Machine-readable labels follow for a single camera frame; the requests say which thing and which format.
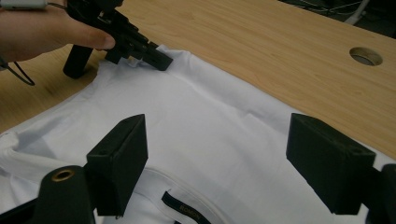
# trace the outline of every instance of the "finger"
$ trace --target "finger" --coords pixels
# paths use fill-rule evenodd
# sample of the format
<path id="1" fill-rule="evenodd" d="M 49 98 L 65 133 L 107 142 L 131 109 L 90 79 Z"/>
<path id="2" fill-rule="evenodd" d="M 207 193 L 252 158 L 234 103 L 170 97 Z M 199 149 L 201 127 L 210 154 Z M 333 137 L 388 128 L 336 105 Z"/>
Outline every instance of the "finger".
<path id="1" fill-rule="evenodd" d="M 112 49 L 116 44 L 108 33 L 79 21 L 70 20 L 63 31 L 66 44 L 75 44 L 91 49 Z"/>

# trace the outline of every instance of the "brass grommet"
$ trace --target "brass grommet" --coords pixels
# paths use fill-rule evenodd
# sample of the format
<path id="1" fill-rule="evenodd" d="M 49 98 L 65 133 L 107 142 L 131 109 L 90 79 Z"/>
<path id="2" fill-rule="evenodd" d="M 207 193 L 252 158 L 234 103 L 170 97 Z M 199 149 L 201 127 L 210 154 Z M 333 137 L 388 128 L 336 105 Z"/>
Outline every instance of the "brass grommet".
<path id="1" fill-rule="evenodd" d="M 61 182 L 61 181 L 64 181 L 64 180 L 72 177 L 74 174 L 75 174 L 75 172 L 71 169 L 61 170 L 52 176 L 52 181 Z"/>

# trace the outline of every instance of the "white t-shirt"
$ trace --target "white t-shirt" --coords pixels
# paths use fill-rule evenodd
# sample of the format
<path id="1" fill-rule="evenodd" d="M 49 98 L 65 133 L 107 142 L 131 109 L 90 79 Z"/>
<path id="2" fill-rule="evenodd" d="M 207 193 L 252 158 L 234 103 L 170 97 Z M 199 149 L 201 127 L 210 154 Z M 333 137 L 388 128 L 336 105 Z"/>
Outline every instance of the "white t-shirt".
<path id="1" fill-rule="evenodd" d="M 3 133 L 0 212 L 36 197 L 38 180 L 51 169 L 84 165 L 119 121 L 145 114 L 147 166 L 155 167 L 145 172 L 169 175 L 143 175 L 125 216 L 98 223 L 174 223 L 155 203 L 155 190 L 138 191 L 152 183 L 165 190 L 167 180 L 182 182 L 196 196 L 190 205 L 208 208 L 200 212 L 213 223 L 364 223 L 364 206 L 358 216 L 331 214 L 286 159 L 290 115 L 299 111 L 187 51 L 160 50 L 174 59 L 167 71 L 142 62 L 101 62 L 83 91 Z M 377 169 L 394 163 L 373 151 Z"/>

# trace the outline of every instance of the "hole in table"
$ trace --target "hole in table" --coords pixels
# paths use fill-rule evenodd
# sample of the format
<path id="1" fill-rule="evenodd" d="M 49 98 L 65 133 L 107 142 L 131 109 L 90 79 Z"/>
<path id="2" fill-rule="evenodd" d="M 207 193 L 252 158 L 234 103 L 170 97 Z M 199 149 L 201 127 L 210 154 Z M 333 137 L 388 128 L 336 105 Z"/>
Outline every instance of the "hole in table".
<path id="1" fill-rule="evenodd" d="M 383 62 L 381 55 L 372 49 L 353 48 L 349 51 L 349 54 L 355 61 L 366 65 L 377 66 Z"/>

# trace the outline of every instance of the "table surface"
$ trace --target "table surface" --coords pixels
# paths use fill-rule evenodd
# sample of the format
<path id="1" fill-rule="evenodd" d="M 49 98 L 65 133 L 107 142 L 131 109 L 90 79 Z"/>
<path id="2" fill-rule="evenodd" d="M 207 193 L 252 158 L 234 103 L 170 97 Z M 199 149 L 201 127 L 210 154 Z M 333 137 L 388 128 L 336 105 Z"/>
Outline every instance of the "table surface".
<path id="1" fill-rule="evenodd" d="M 276 0 L 125 0 L 118 11 L 151 41 L 188 50 L 396 159 L 396 40 Z M 383 62 L 356 62 L 356 47 Z M 74 80 L 62 72 L 70 49 L 21 63 L 35 87 L 1 72 L 0 132 L 92 82 L 105 53 Z"/>

